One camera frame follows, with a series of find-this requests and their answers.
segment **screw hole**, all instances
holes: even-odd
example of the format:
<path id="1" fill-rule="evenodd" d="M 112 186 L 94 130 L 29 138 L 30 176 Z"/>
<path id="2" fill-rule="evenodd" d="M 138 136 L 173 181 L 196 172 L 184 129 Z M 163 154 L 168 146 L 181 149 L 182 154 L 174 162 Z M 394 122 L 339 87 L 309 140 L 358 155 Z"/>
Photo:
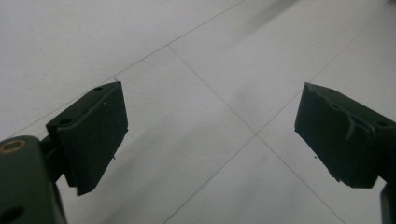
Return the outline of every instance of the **screw hole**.
<path id="1" fill-rule="evenodd" d="M 384 121 L 379 121 L 378 125 L 382 126 L 382 127 L 387 127 L 388 126 L 388 124 L 386 122 L 384 122 Z"/>
<path id="2" fill-rule="evenodd" d="M 20 147 L 21 145 L 22 145 L 21 142 L 13 142 L 13 143 L 11 143 L 11 144 L 5 145 L 5 146 L 4 146 L 4 149 L 6 149 L 6 150 L 11 150 L 11 149 L 15 149 L 15 148 L 17 148 L 17 147 Z"/>
<path id="3" fill-rule="evenodd" d="M 24 209 L 21 206 L 13 207 L 8 209 L 5 213 L 0 216 L 0 223 L 11 223 L 23 214 Z"/>
<path id="4" fill-rule="evenodd" d="M 26 144 L 26 141 L 22 140 L 22 139 L 9 141 L 9 142 L 3 144 L 2 146 L 0 146 L 0 153 L 8 154 L 8 153 L 17 151 L 17 150 L 23 148 L 23 146 L 25 144 Z"/>
<path id="5" fill-rule="evenodd" d="M 72 121 L 71 119 L 63 119 L 63 120 L 59 121 L 59 123 L 62 125 L 65 125 L 65 124 L 70 123 L 71 121 Z"/>

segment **tile grout line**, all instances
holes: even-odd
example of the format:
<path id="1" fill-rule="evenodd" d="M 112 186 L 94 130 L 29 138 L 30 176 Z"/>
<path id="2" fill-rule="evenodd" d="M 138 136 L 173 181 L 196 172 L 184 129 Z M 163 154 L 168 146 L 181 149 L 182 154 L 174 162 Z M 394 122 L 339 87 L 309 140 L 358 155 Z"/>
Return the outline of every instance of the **tile grout line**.
<path id="1" fill-rule="evenodd" d="M 308 186 L 308 184 L 306 184 L 305 183 L 305 181 L 303 181 L 303 179 L 299 176 L 299 175 L 297 175 L 297 173 L 295 173 L 294 171 L 293 171 L 293 169 L 291 169 L 291 167 L 290 166 L 288 166 L 288 164 L 276 153 L 276 152 L 274 152 L 274 150 L 267 144 L 267 143 L 265 143 L 265 141 L 260 137 L 260 136 L 258 136 L 259 138 L 260 138 L 260 140 L 262 140 L 262 142 L 283 162 L 283 164 L 285 164 L 286 165 L 286 167 L 288 167 L 288 169 L 342 222 L 342 223 L 344 223 L 344 224 L 346 224 L 345 223 L 345 221 L 343 220 L 343 219 L 341 219 L 331 208 L 330 208 L 330 206 L 329 205 L 327 205 L 309 186 Z"/>
<path id="2" fill-rule="evenodd" d="M 207 183 L 210 182 L 210 180 L 212 180 L 223 168 L 224 166 L 226 166 L 230 161 L 233 160 L 233 158 L 235 158 L 236 155 L 239 154 L 239 152 L 241 152 L 255 137 L 257 136 L 257 134 L 254 134 L 238 151 L 236 151 L 230 159 L 228 159 L 212 176 L 210 176 L 210 178 L 200 187 L 198 188 L 198 190 L 196 190 L 189 199 L 187 199 L 186 202 L 184 202 L 168 219 L 165 220 L 165 222 L 163 224 L 165 224 L 166 222 L 168 222 L 178 211 L 180 211 L 181 208 L 184 207 L 184 205 L 186 205 L 186 203 L 188 203 L 190 201 L 190 199 L 192 199 L 199 191 L 201 191 L 201 189 L 204 188 L 204 186 L 207 185 Z"/>
<path id="3" fill-rule="evenodd" d="M 181 37 L 183 37 L 183 36 L 185 36 L 185 35 L 188 35 L 189 33 L 193 32 L 194 30 L 196 30 L 196 29 L 200 28 L 201 26 L 207 24 L 208 22 L 213 21 L 213 20 L 214 20 L 215 18 L 217 18 L 218 16 L 221 16 L 222 14 L 228 12 L 229 10 L 233 9 L 234 7 L 239 6 L 241 3 L 245 2 L 245 1 L 247 1 L 247 0 L 242 0 L 242 1 L 238 2 L 238 3 L 236 3 L 235 5 L 233 5 L 233 6 L 229 7 L 229 8 L 227 8 L 227 9 L 225 9 L 224 11 L 220 12 L 218 15 L 212 17 L 211 19 L 209 19 L 209 20 L 205 21 L 204 23 L 198 25 L 198 26 L 195 27 L 194 29 L 188 31 L 186 34 L 181 35 L 181 36 L 179 36 L 178 38 L 172 40 L 172 41 L 171 41 L 170 43 L 168 43 L 167 45 L 171 45 L 173 42 L 179 40 Z"/>
<path id="4" fill-rule="evenodd" d="M 242 122 L 244 122 L 246 125 L 247 125 L 247 127 L 253 132 L 253 133 L 256 133 L 256 132 L 254 132 L 253 131 L 253 129 L 233 110 L 233 108 L 230 106 L 230 105 L 228 105 L 227 104 L 227 102 L 224 100 L 224 99 L 222 99 L 221 97 L 220 97 L 220 95 L 215 91 L 215 90 L 213 90 L 213 88 L 212 87 L 210 87 L 209 86 L 209 84 L 207 84 L 207 82 L 205 82 L 204 81 L 204 79 L 203 78 L 201 78 L 199 75 L 198 75 L 198 73 L 196 73 L 192 68 L 191 68 L 191 66 L 186 62 L 186 61 L 184 61 L 184 59 L 182 59 L 173 49 L 172 49 L 172 47 L 170 47 L 170 46 L 168 46 L 168 48 L 170 49 L 170 50 L 172 50 L 174 53 L 175 53 L 175 55 L 186 65 L 186 66 L 188 66 L 189 68 L 190 68 L 190 70 L 225 104 L 225 105 L 227 105 L 227 107 L 239 118 L 239 119 L 241 119 L 241 121 Z"/>
<path id="5" fill-rule="evenodd" d="M 268 120 L 268 122 L 266 122 L 265 124 L 264 124 L 264 126 L 258 131 L 258 132 L 256 132 L 256 134 L 259 134 L 262 130 L 264 130 L 264 128 L 269 124 L 269 123 L 271 123 L 271 121 L 273 121 L 279 114 L 280 114 L 280 112 L 282 112 L 301 92 L 302 92 L 303 90 L 299 90 L 293 97 L 291 97 L 291 99 L 287 102 L 287 103 L 285 103 L 285 105 L 283 105 L 282 106 L 282 108 L 280 108 L 280 110 L 279 111 L 277 111 L 277 113 L 270 119 L 270 120 Z"/>
<path id="6" fill-rule="evenodd" d="M 143 57 L 142 59 L 140 59 L 140 60 L 138 60 L 138 61 L 136 61 L 136 62 L 132 63 L 131 65 L 129 65 L 129 66 L 127 66 L 126 68 L 122 69 L 121 71 L 119 71 L 119 72 L 118 72 L 118 73 L 116 73 L 115 75 L 113 75 L 113 76 L 109 77 L 109 78 L 108 78 L 108 79 L 106 79 L 105 81 L 102 81 L 102 82 L 98 83 L 97 85 L 101 85 L 101 84 L 103 84 L 103 83 L 105 83 L 105 82 L 109 81 L 110 79 L 112 79 L 112 78 L 116 77 L 117 75 L 119 75 L 120 73 L 124 72 L 125 70 L 127 70 L 127 69 L 129 69 L 129 68 L 133 67 L 133 66 L 134 66 L 134 65 L 136 65 L 137 63 L 140 63 L 140 62 L 142 62 L 143 60 L 147 59 L 149 56 L 153 55 L 154 53 L 156 53 L 156 52 L 160 51 L 161 49 L 163 49 L 163 48 L 167 47 L 168 45 L 170 45 L 170 44 L 174 43 L 175 41 L 179 40 L 181 37 L 183 37 L 183 36 L 185 36 L 185 35 L 187 35 L 187 34 L 191 33 L 192 31 L 194 31 L 194 30 L 198 29 L 199 27 L 201 27 L 201 26 L 205 25 L 206 23 L 208 23 L 208 22 L 210 22 L 210 21 L 214 20 L 216 17 L 218 17 L 218 16 L 222 15 L 223 13 L 225 13 L 225 12 L 229 11 L 230 9 L 232 9 L 232 8 L 234 8 L 234 7 L 236 7 L 236 6 L 238 6 L 239 4 L 241 4 L 241 3 L 245 2 L 245 1 L 246 1 L 246 0 L 242 0 L 242 1 L 238 2 L 238 3 L 236 3 L 235 5 L 233 5 L 233 6 L 229 7 L 229 8 L 227 8 L 227 9 L 225 9 L 224 11 L 220 12 L 218 15 L 216 15 L 216 16 L 214 16 L 214 17 L 210 18 L 210 19 L 209 19 L 209 20 L 207 20 L 207 21 L 204 21 L 203 23 L 201 23 L 201 24 L 199 24 L 198 26 L 194 27 L 193 29 L 189 30 L 187 33 L 185 33 L 185 34 L 183 34 L 183 35 L 181 35 L 181 36 L 177 37 L 176 39 L 174 39 L 174 40 L 170 41 L 169 43 L 165 44 L 164 46 L 160 47 L 159 49 L 156 49 L 156 50 L 154 50 L 154 51 L 153 51 L 153 52 L 151 52 L 149 55 L 147 55 L 147 56 Z M 84 95 L 86 92 L 87 92 L 87 91 L 84 91 L 84 93 L 82 93 L 82 94 L 80 94 L 79 96 L 77 96 L 77 97 L 75 97 L 75 98 L 71 99 L 71 100 L 70 100 L 70 101 L 68 101 L 67 103 L 65 103 L 65 104 L 63 104 L 63 105 L 61 105 L 61 106 L 59 106 L 59 107 L 57 107 L 57 108 L 53 109 L 51 112 L 49 112 L 49 113 L 48 113 L 48 114 L 46 114 L 45 116 L 41 117 L 40 119 L 38 119 L 38 120 L 34 121 L 34 122 L 33 122 L 33 123 L 31 123 L 31 124 L 28 124 L 28 125 L 27 125 L 27 126 L 25 126 L 24 128 L 21 128 L 21 129 L 19 129 L 18 131 L 16 131 L 16 132 L 15 132 L 15 133 L 13 133 L 12 135 L 9 135 L 9 136 L 8 136 L 8 137 L 6 137 L 5 139 L 11 138 L 11 137 L 13 137 L 13 136 L 17 135 L 18 133 L 21 133 L 21 132 L 23 132 L 24 130 L 26 130 L 26 129 L 28 129 L 29 127 L 31 127 L 31 126 L 33 126 L 33 125 L 35 125 L 35 124 L 36 124 L 36 123 L 38 123 L 40 120 L 42 120 L 42 119 L 44 119 L 45 117 L 49 116 L 49 115 L 50 115 L 50 114 L 52 114 L 53 112 L 55 112 L 55 111 L 59 110 L 60 108 L 64 107 L 65 105 L 68 105 L 68 104 L 70 104 L 71 102 L 73 102 L 73 101 L 77 100 L 78 98 L 80 98 L 81 96 L 83 96 L 83 95 Z"/>

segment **white tile floor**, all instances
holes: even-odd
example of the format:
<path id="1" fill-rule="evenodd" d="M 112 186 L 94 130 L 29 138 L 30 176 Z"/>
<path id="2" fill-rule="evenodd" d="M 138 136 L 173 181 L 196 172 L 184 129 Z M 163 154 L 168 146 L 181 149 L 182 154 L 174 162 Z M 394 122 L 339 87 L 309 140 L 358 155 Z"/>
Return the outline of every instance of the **white tile floor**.
<path id="1" fill-rule="evenodd" d="M 396 120 L 385 0 L 0 2 L 0 138 L 120 80 L 130 131 L 79 223 L 381 223 L 379 192 L 336 182 L 293 131 L 304 82 Z"/>

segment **floor tile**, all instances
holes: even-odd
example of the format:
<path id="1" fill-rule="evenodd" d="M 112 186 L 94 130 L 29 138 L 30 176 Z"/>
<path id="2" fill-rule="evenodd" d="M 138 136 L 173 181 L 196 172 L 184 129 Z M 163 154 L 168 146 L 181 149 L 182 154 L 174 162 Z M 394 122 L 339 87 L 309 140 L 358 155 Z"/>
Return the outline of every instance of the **floor tile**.
<path id="1" fill-rule="evenodd" d="M 130 131 L 93 192 L 58 181 L 71 224 L 162 224 L 255 135 L 169 48 L 117 79 Z"/>
<path id="2" fill-rule="evenodd" d="M 0 138 L 238 1 L 1 1 Z"/>
<path id="3" fill-rule="evenodd" d="M 166 223 L 342 221 L 255 137 Z"/>
<path id="4" fill-rule="evenodd" d="M 396 120 L 394 76 L 396 7 L 367 27 L 313 83 L 344 95 Z M 346 223 L 381 223 L 379 192 L 384 181 L 373 189 L 350 189 L 335 182 L 305 142 L 293 132 L 300 100 L 297 96 L 260 133 L 262 139 L 298 174 L 307 185 Z"/>
<path id="5" fill-rule="evenodd" d="M 247 0 L 171 48 L 258 132 L 384 1 Z"/>
<path id="6" fill-rule="evenodd" d="M 313 83 L 340 91 L 396 120 L 395 22 L 396 6 L 390 5 Z"/>

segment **floor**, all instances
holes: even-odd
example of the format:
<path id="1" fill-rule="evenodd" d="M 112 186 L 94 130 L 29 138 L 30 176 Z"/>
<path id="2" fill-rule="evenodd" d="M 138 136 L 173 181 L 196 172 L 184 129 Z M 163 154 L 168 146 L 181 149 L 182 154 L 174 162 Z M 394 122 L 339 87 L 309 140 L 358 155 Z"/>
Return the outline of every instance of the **floor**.
<path id="1" fill-rule="evenodd" d="M 305 82 L 396 120 L 386 0 L 0 2 L 0 138 L 43 138 L 119 80 L 129 132 L 98 187 L 58 186 L 68 222 L 381 223 L 294 132 Z"/>

